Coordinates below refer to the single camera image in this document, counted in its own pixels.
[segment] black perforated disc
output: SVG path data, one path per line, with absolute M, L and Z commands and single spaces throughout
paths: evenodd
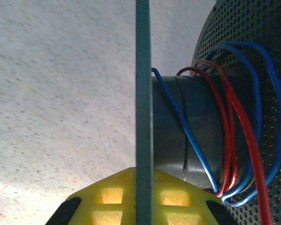
M 194 59 L 205 58 L 214 46 L 226 41 L 252 41 L 263 45 L 270 52 L 281 78 L 281 0 L 226 0 L 221 2 L 223 3 L 216 3 L 203 27 Z M 279 119 L 276 95 L 260 56 L 250 49 L 242 51 L 251 60 L 260 76 L 260 90 L 263 99 L 263 135 L 260 151 L 267 172 L 275 154 Z M 240 76 L 250 86 L 248 72 L 235 56 L 218 51 L 213 61 L 224 65 L 229 75 Z M 281 167 L 268 189 L 274 222 L 276 225 L 281 225 Z M 232 200 L 237 200 L 245 194 L 240 194 Z M 242 207 L 227 206 L 227 208 L 240 225 L 260 224 L 257 198 Z

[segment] blue wire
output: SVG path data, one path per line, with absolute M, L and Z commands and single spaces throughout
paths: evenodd
M 223 45 L 216 46 L 213 50 L 211 50 L 211 52 L 209 52 L 209 54 L 206 56 L 206 59 L 207 60 L 212 59 L 216 51 L 220 49 L 228 50 L 234 53 L 242 61 L 242 63 L 244 64 L 244 66 L 247 68 L 247 70 L 252 76 L 253 92 L 255 96 L 255 121 L 256 121 L 254 126 L 254 134 L 256 136 L 257 142 L 259 143 L 261 137 L 261 129 L 262 129 L 262 103 L 261 103 L 258 73 L 256 72 L 255 68 L 252 66 L 250 61 L 239 50 L 237 50 L 236 48 L 230 45 L 223 44 Z M 230 198 L 238 194 L 241 190 L 243 190 L 244 187 L 249 182 L 252 174 L 253 174 L 252 164 L 251 164 L 251 159 L 249 159 L 244 172 L 244 176 L 241 178 L 239 183 L 235 185 L 235 187 L 233 187 L 230 191 L 222 195 L 223 203 L 226 202 L 227 198 Z
M 252 43 L 252 42 L 227 42 L 228 45 L 238 46 L 238 47 L 250 47 L 254 48 L 256 51 L 258 51 L 266 65 L 267 72 L 270 76 L 270 79 L 272 81 L 274 90 L 276 92 L 277 96 L 277 102 L 278 102 L 278 115 L 279 115 L 279 124 L 278 124 L 278 135 L 277 135 L 277 143 L 276 143 L 276 154 L 273 159 L 272 166 L 266 175 L 266 184 L 268 185 L 272 179 L 276 176 L 276 173 L 278 172 L 280 165 L 281 165 L 281 81 L 275 71 L 274 62 L 271 59 L 271 56 L 269 52 L 262 46 Z M 254 198 L 257 194 L 256 188 L 252 190 L 249 194 L 247 194 L 243 199 L 241 199 L 238 202 L 228 202 L 230 206 L 232 207 L 239 207 L 243 204 L 248 203 L 252 198 Z
M 174 107 L 174 110 L 180 120 L 180 123 L 186 133 L 186 136 L 188 137 L 188 140 L 190 141 L 190 143 L 192 144 L 192 147 L 194 149 L 194 151 L 196 152 L 200 162 L 202 163 L 204 170 L 211 182 L 212 188 L 214 190 L 215 193 L 219 192 L 219 188 L 216 184 L 216 180 L 215 177 L 211 171 L 211 168 L 204 156 L 204 154 L 202 153 L 202 150 L 200 148 L 200 146 L 198 145 L 195 137 L 193 136 L 191 129 L 188 125 L 188 122 L 186 120 L 186 118 L 184 117 L 184 114 L 182 112 L 182 110 L 180 109 L 180 107 L 177 105 L 174 97 L 172 96 L 170 90 L 168 89 L 168 87 L 166 86 L 165 82 L 163 81 L 162 77 L 160 76 L 158 70 L 156 68 L 152 68 L 152 72 L 155 74 L 159 84 L 161 85 L 162 89 L 164 90 L 164 92 L 166 93 L 166 95 L 168 96 L 168 98 L 170 99 L 170 102 L 172 104 L 172 106 Z

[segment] yellow plastic part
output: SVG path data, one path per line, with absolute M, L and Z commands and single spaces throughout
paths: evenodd
M 80 205 L 68 225 L 134 225 L 135 168 L 129 168 L 69 196 Z M 214 195 L 159 170 L 154 171 L 154 225 L 218 225 L 206 200 Z

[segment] red wire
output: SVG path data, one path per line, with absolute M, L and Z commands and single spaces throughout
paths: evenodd
M 224 103 L 220 96 L 220 93 L 216 89 L 212 80 L 209 78 L 209 76 L 203 70 L 195 68 L 195 67 L 185 67 L 177 73 L 177 76 L 180 76 L 185 71 L 195 71 L 204 77 L 204 79 L 207 81 L 211 91 L 213 92 L 215 100 L 220 109 L 221 118 L 223 121 L 223 131 L 224 131 L 224 177 L 223 177 L 222 188 L 221 188 L 220 192 L 216 193 L 215 195 L 217 197 L 221 197 L 222 194 L 229 189 L 230 170 L 231 170 L 231 152 L 230 152 L 230 149 L 231 149 L 231 147 L 230 147 L 230 144 L 231 144 L 230 130 L 231 129 L 229 128 L 229 122 L 227 119 L 225 106 L 224 106 Z
M 209 67 L 209 65 L 205 64 L 202 70 Z M 230 180 L 229 187 L 224 190 L 224 192 L 229 191 L 236 185 L 236 181 L 238 179 L 238 160 L 237 160 L 237 153 L 236 153 L 236 142 L 235 142 L 235 125 L 234 125 L 234 115 L 233 115 L 233 108 L 232 104 L 229 101 L 228 93 L 225 91 L 225 98 L 227 103 L 227 110 L 228 110 L 228 118 L 229 118 L 229 128 L 230 128 L 230 151 L 231 151 L 231 161 L 232 161 L 232 176 Z
M 269 196 L 267 194 L 267 186 L 266 186 L 266 178 L 265 178 L 265 172 L 262 165 L 261 155 L 259 151 L 259 147 L 254 135 L 253 128 L 251 126 L 251 123 L 249 121 L 249 118 L 239 102 L 236 93 L 234 92 L 232 85 L 229 81 L 228 75 L 223 69 L 222 66 L 213 63 L 208 60 L 196 60 L 195 63 L 204 63 L 207 65 L 210 65 L 212 67 L 215 67 L 221 74 L 221 80 L 224 86 L 224 89 L 227 90 L 229 100 L 233 104 L 233 107 L 237 113 L 237 116 L 239 117 L 239 120 L 241 122 L 241 125 L 244 130 L 244 135 L 247 140 L 247 144 L 249 147 L 249 153 L 251 157 L 253 172 L 255 176 L 255 183 L 258 193 L 258 203 L 260 208 L 260 218 L 261 218 L 261 224 L 262 225 L 271 225 L 273 224 L 273 217 L 272 212 L 270 208 L 269 203 Z

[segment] black rubber piece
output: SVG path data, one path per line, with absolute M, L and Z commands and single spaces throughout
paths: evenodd
M 224 205 L 212 200 L 207 200 L 206 205 L 219 225 L 238 225 Z
M 48 220 L 46 225 L 67 225 L 81 202 L 81 198 L 74 197 L 63 202 Z

